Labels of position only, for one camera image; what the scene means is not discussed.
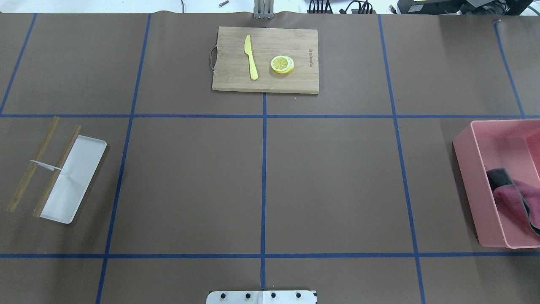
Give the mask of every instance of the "towel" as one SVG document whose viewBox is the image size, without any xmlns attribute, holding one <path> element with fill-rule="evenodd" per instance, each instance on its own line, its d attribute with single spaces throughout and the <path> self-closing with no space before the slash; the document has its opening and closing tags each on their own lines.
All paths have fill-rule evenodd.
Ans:
<svg viewBox="0 0 540 304">
<path fill-rule="evenodd" d="M 527 225 L 540 236 L 540 189 L 512 180 L 504 168 L 487 173 L 495 201 L 504 203 L 520 224 Z"/>
</svg>

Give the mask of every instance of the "metal handle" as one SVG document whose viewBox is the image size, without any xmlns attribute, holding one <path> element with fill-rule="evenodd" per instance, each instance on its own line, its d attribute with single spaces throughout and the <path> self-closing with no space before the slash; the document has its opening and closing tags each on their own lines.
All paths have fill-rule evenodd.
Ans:
<svg viewBox="0 0 540 304">
<path fill-rule="evenodd" d="M 215 63 L 214 63 L 214 65 L 212 65 L 212 54 L 214 53 L 214 50 L 216 50 L 216 52 L 215 52 L 215 61 L 217 62 L 218 61 L 218 52 L 217 52 L 218 44 L 217 43 L 214 45 L 214 47 L 210 51 L 210 59 L 208 60 L 208 64 L 210 65 L 210 68 L 212 69 L 212 73 L 214 73 L 214 68 L 215 68 Z"/>
</svg>

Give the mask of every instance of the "white plate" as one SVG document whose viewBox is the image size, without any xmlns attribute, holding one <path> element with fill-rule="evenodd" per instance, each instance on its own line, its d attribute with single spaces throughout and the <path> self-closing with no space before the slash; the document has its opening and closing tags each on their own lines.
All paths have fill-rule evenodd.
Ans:
<svg viewBox="0 0 540 304">
<path fill-rule="evenodd" d="M 41 217 L 64 224 L 73 221 L 106 147 L 102 140 L 77 136 Z"/>
</svg>

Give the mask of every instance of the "yellow knife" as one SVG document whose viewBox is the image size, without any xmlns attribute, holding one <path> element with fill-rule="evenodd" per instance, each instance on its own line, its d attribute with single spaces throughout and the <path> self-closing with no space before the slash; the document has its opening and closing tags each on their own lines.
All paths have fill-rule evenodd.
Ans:
<svg viewBox="0 0 540 304">
<path fill-rule="evenodd" d="M 244 42 L 244 52 L 247 54 L 247 57 L 249 57 L 249 76 L 253 80 L 257 80 L 259 78 L 259 74 L 257 74 L 257 68 L 255 67 L 255 61 L 253 61 L 253 53 L 251 52 L 251 36 L 246 36 L 246 41 Z"/>
</svg>

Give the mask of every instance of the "blue tape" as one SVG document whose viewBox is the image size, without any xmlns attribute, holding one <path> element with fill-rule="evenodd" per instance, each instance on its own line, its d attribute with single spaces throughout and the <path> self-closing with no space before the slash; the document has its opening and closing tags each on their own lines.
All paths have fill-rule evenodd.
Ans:
<svg viewBox="0 0 540 304">
<path fill-rule="evenodd" d="M 410 205 L 410 196 L 409 196 L 409 186 L 407 182 L 407 173 L 405 172 L 405 162 L 403 160 L 403 150 L 401 148 L 401 137 L 400 137 L 400 131 L 399 126 L 397 124 L 397 113 L 396 113 L 396 106 L 394 103 L 394 92 L 392 90 L 392 80 L 390 79 L 390 67 L 388 65 L 388 56 L 386 53 L 386 44 L 384 43 L 384 31 L 382 28 L 382 18 L 381 15 L 378 15 L 379 18 L 379 32 L 381 33 L 381 45 L 382 45 L 382 54 L 384 57 L 384 68 L 386 69 L 386 80 L 388 82 L 388 93 L 390 96 L 390 104 L 392 107 L 392 114 L 394 118 L 394 130 L 396 133 L 396 142 L 397 142 L 397 151 L 399 153 L 400 157 L 400 165 L 401 165 L 401 176 L 403 178 L 403 189 L 405 191 L 405 200 L 407 202 L 407 213 L 409 214 L 409 226 L 410 226 L 410 234 L 413 241 L 413 250 L 415 254 L 415 263 L 416 263 L 416 274 L 418 276 L 418 287 L 420 289 L 420 299 L 422 301 L 422 304 L 426 304 L 426 296 L 424 294 L 424 284 L 422 279 L 422 271 L 420 267 L 420 258 L 418 256 L 418 245 L 416 242 L 416 229 L 414 227 L 414 219 L 413 219 L 413 209 Z"/>
<path fill-rule="evenodd" d="M 267 108 L 266 93 L 262 93 L 262 190 L 261 190 L 261 290 L 266 288 L 266 138 Z"/>
<path fill-rule="evenodd" d="M 493 21 L 493 28 L 495 29 L 495 36 L 497 37 L 497 44 L 499 45 L 499 51 L 501 51 L 501 57 L 503 59 L 504 68 L 507 71 L 508 79 L 510 80 L 510 84 L 512 85 L 512 91 L 514 91 L 514 96 L 516 97 L 517 106 L 519 108 L 519 113 L 521 113 L 521 118 L 525 119 L 525 112 L 523 111 L 523 107 L 521 106 L 521 101 L 519 100 L 519 95 L 517 93 L 516 85 L 514 83 L 514 78 L 512 77 L 512 73 L 510 72 L 510 67 L 508 67 L 508 62 L 506 60 L 506 56 L 504 54 L 503 44 L 501 42 L 501 37 L 499 36 L 499 29 L 497 28 L 497 23 L 500 22 L 500 19 L 495 19 Z"/>
<path fill-rule="evenodd" d="M 266 259 L 368 259 L 411 257 L 490 257 L 490 256 L 540 256 L 538 251 L 526 252 L 426 252 L 426 253 L 266 253 Z M 105 254 L 40 254 L 5 253 L 0 259 L 103 259 Z M 107 259 L 260 259 L 259 253 L 216 254 L 109 254 Z"/>
<path fill-rule="evenodd" d="M 11 73 L 11 78 L 9 79 L 8 87 L 5 90 L 4 98 L 2 99 L 2 104 L 0 105 L 0 114 L 2 114 L 2 112 L 4 111 L 5 103 L 8 101 L 9 91 L 11 90 L 11 86 L 13 85 L 13 80 L 15 80 L 15 75 L 17 75 L 19 64 L 21 63 L 21 60 L 23 59 L 24 50 L 26 49 L 26 45 L 28 44 L 28 40 L 30 39 L 30 34 L 32 33 L 33 26 L 36 23 L 36 18 L 37 18 L 37 14 L 34 14 L 32 18 L 32 22 L 30 23 L 30 27 L 28 28 L 28 32 L 26 33 L 26 38 L 24 39 L 23 46 L 21 47 L 19 57 L 17 58 L 17 62 L 15 63 L 15 67 L 13 68 L 13 73 Z"/>
<path fill-rule="evenodd" d="M 103 265 L 102 265 L 102 272 L 101 276 L 99 278 L 99 286 L 98 286 L 98 292 L 96 296 L 96 304 L 99 304 L 101 301 L 101 294 L 103 291 L 103 283 L 105 281 L 105 272 L 107 270 L 107 259 L 109 255 L 109 251 L 111 248 L 111 239 L 112 239 L 112 231 L 114 228 L 114 220 L 116 218 L 116 211 L 118 207 L 118 198 L 120 196 L 120 188 L 122 186 L 122 178 L 124 176 L 124 167 L 126 164 L 126 156 L 127 156 L 127 148 L 129 146 L 130 142 L 130 136 L 131 136 L 131 127 L 133 125 L 133 114 L 135 112 L 135 106 L 137 103 L 137 93 L 139 90 L 139 82 L 140 82 L 140 76 L 143 72 L 143 62 L 144 62 L 144 54 L 146 50 L 146 42 L 148 40 L 148 32 L 150 29 L 150 20 L 152 19 L 152 14 L 148 14 L 148 20 L 146 21 L 146 31 L 144 34 L 144 42 L 143 42 L 143 49 L 141 51 L 140 55 L 140 62 L 139 62 L 139 71 L 137 72 L 137 81 L 135 83 L 135 89 L 133 92 L 133 102 L 131 105 L 131 117 L 129 120 L 129 123 L 127 124 L 127 132 L 126 132 L 126 140 L 124 142 L 124 152 L 122 153 L 122 161 L 120 163 L 120 172 L 118 173 L 118 183 L 116 185 L 116 193 L 114 195 L 114 203 L 112 206 L 112 214 L 111 214 L 111 222 L 109 224 L 109 232 L 107 234 L 107 244 L 105 245 L 105 257 L 103 258 Z"/>
<path fill-rule="evenodd" d="M 135 114 L 135 118 L 262 118 L 262 115 L 242 114 Z"/>
<path fill-rule="evenodd" d="M 129 118 L 129 114 L 2 114 L 6 118 Z"/>
<path fill-rule="evenodd" d="M 393 115 L 378 115 L 378 114 L 358 114 L 358 115 L 342 115 L 342 114 L 307 114 L 307 115 L 297 115 L 297 114 L 270 114 L 267 115 L 268 118 L 392 118 Z"/>
<path fill-rule="evenodd" d="M 397 118 L 478 118 L 478 119 L 520 119 L 520 115 L 438 115 L 438 114 L 399 114 Z"/>
</svg>

